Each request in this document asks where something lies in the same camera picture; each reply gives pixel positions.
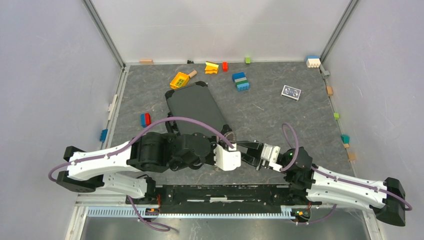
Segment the metal disc keyring with rings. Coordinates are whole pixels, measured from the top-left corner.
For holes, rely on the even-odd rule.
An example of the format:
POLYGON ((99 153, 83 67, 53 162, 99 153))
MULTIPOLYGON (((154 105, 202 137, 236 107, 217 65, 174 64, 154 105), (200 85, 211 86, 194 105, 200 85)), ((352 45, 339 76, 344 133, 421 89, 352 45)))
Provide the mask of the metal disc keyring with rings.
POLYGON ((233 131, 226 132, 224 137, 231 143, 235 143, 237 141, 236 134, 233 131))

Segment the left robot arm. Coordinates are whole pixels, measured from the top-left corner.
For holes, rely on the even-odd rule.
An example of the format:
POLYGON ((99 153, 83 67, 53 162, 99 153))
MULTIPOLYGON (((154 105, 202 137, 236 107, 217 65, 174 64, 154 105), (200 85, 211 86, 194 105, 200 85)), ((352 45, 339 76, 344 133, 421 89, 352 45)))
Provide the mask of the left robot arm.
POLYGON ((55 182, 76 193, 92 193, 115 180, 118 172, 179 171, 213 165, 215 137, 202 133, 182 134, 148 132, 128 146, 121 145, 85 152, 68 146, 64 159, 69 164, 55 182))

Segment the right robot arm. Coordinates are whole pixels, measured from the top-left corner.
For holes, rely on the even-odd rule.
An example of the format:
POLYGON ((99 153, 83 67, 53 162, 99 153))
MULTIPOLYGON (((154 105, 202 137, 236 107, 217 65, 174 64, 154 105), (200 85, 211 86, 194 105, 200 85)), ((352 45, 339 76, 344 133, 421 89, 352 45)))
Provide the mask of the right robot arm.
POLYGON ((385 224, 404 227, 406 193, 396 178, 367 180, 340 174, 313 163, 299 145, 282 153, 278 146, 257 141, 238 141, 246 148, 241 159, 257 169, 274 170, 284 175, 288 190, 279 198, 286 205, 328 203, 373 213, 385 224))

